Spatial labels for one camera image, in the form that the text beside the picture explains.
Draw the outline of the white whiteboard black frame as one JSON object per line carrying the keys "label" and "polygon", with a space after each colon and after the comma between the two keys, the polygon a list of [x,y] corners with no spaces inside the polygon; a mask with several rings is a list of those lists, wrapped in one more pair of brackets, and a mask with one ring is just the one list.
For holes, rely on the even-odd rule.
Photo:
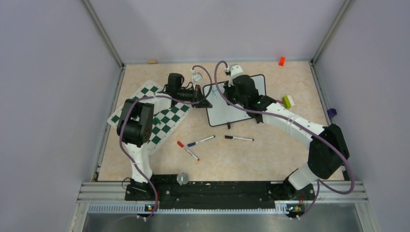
{"label": "white whiteboard black frame", "polygon": [[[255,83],[255,87],[259,94],[266,94],[266,81],[263,74],[250,76]],[[210,95],[206,100],[211,103],[212,108],[207,108],[208,124],[211,127],[221,126],[225,124],[232,124],[235,122],[251,119],[251,117],[244,111],[240,111],[226,103],[218,93],[215,84],[208,84],[203,87],[205,94],[211,89]]]}

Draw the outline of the black cap marker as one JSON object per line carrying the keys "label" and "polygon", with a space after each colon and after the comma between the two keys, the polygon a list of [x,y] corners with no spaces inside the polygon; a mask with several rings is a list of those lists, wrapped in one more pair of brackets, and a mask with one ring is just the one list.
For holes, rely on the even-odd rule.
{"label": "black cap marker", "polygon": [[225,135],[224,138],[225,138],[225,139],[244,140],[244,141],[254,141],[253,138],[237,137],[237,136],[230,136],[230,135]]}

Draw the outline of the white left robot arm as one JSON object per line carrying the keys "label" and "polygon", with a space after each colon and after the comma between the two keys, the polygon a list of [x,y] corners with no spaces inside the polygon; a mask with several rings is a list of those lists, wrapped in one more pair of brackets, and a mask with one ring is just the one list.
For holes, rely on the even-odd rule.
{"label": "white left robot arm", "polygon": [[132,166],[130,191],[136,191],[144,200],[151,199],[155,187],[151,184],[153,171],[148,160],[148,141],[152,135],[154,115],[168,110],[177,103],[185,103],[194,108],[211,108],[200,87],[184,87],[184,77],[170,73],[164,90],[141,100],[127,99],[117,124],[117,134],[121,150],[130,159]]}

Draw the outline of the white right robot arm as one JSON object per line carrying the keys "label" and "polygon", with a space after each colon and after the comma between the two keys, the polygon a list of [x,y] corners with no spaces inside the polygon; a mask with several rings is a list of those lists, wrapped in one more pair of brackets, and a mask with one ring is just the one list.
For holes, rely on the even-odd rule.
{"label": "white right robot arm", "polygon": [[307,147],[306,164],[285,179],[283,192],[289,199],[297,199],[311,182],[328,179],[350,156],[339,126],[320,125],[291,112],[275,99],[260,94],[249,75],[224,82],[221,96],[258,123],[275,126]]}

